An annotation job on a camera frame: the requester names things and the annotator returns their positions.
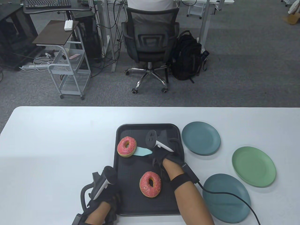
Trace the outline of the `person's right hand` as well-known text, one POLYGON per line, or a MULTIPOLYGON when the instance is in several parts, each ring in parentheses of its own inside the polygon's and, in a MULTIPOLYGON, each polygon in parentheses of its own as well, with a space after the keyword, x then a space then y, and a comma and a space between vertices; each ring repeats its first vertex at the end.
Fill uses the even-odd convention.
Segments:
POLYGON ((172 161, 179 166, 182 166, 184 164, 184 149, 182 142, 177 138, 169 138, 168 143, 171 145, 171 149, 174 152, 167 151, 164 148, 159 148, 158 146, 154 147, 152 149, 152 165, 155 168, 159 168, 160 175, 163 177, 164 181, 169 182, 170 178, 167 174, 166 169, 163 166, 163 160, 168 159, 169 161, 172 161))

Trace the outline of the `person's left hand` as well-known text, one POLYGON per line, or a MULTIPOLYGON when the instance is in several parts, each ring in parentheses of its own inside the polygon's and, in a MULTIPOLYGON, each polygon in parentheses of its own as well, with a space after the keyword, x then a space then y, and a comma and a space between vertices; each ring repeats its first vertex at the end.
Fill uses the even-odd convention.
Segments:
POLYGON ((120 190, 117 185, 108 185, 96 200, 90 200, 87 208, 86 224, 113 225, 117 220, 116 211, 121 205, 120 190))

